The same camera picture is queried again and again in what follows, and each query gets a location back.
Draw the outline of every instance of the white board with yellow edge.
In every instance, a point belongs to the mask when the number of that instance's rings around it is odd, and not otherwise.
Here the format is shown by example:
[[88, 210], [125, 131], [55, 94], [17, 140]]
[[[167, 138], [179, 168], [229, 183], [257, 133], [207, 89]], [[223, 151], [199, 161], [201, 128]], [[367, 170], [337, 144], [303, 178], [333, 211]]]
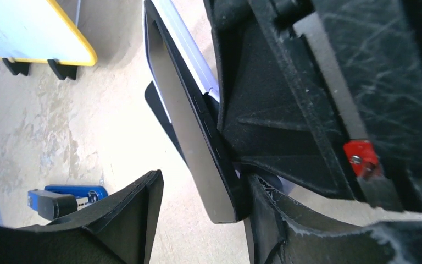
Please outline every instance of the white board with yellow edge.
[[58, 4], [68, 1], [77, 0], [0, 0], [0, 59], [94, 65], [96, 53], [74, 23], [78, 10], [71, 19]]

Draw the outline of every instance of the concrete surface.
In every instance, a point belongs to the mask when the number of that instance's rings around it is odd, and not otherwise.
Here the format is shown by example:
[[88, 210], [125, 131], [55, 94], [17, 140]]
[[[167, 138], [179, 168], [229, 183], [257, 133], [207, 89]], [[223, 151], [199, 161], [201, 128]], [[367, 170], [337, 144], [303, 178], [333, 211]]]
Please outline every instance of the concrete surface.
[[[215, 70], [201, 1], [174, 0]], [[59, 81], [46, 64], [12, 76], [0, 62], [0, 209], [10, 227], [45, 224], [26, 192], [47, 184], [103, 184], [112, 193], [151, 169], [164, 175], [164, 196], [151, 263], [248, 263], [243, 224], [208, 220], [189, 171], [149, 110], [151, 75], [142, 47], [141, 1], [82, 1], [79, 28], [98, 64]], [[293, 197], [356, 224], [422, 218], [356, 202], [331, 201], [296, 188]]]

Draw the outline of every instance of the yellow border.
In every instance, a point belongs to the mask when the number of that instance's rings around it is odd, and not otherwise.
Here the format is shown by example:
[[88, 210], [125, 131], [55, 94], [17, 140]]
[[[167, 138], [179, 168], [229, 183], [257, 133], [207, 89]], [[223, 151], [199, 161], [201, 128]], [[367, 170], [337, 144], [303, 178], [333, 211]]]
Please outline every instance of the yellow border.
[[[58, 60], [59, 64], [64, 65], [78, 65], [78, 66], [93, 66], [98, 61], [98, 56], [96, 55], [95, 50], [90, 45], [90, 43], [86, 40], [84, 35], [80, 32], [80, 30], [75, 26], [75, 24], [70, 20], [69, 16], [64, 12], [62, 7], [56, 2], [56, 0], [46, 0], [49, 5], [54, 9], [57, 15], [62, 19], [65, 25], [72, 31], [75, 37], [80, 41], [83, 47], [88, 51], [90, 54], [90, 61], [89, 62], [77, 62], [77, 61], [70, 61], [70, 60]], [[31, 63], [47, 63], [47, 59], [15, 59], [14, 61], [17, 62], [31, 62]]]

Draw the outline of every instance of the red latch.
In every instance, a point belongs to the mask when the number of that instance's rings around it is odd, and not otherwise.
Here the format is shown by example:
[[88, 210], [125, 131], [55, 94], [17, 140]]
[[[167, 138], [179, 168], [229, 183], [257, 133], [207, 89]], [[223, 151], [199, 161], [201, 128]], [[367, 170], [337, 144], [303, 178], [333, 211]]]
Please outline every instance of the red latch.
[[364, 177], [365, 170], [378, 168], [379, 160], [369, 140], [351, 140], [343, 146], [357, 177]]

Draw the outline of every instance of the metal screw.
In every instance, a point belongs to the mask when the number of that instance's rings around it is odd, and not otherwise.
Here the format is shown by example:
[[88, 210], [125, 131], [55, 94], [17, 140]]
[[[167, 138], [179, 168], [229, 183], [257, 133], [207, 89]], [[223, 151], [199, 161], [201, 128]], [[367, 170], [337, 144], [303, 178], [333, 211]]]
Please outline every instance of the metal screw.
[[353, 164], [360, 164], [360, 163], [362, 162], [362, 158], [360, 158], [360, 157], [358, 157], [358, 156], [352, 156], [352, 157], [350, 158], [350, 161], [351, 161]]

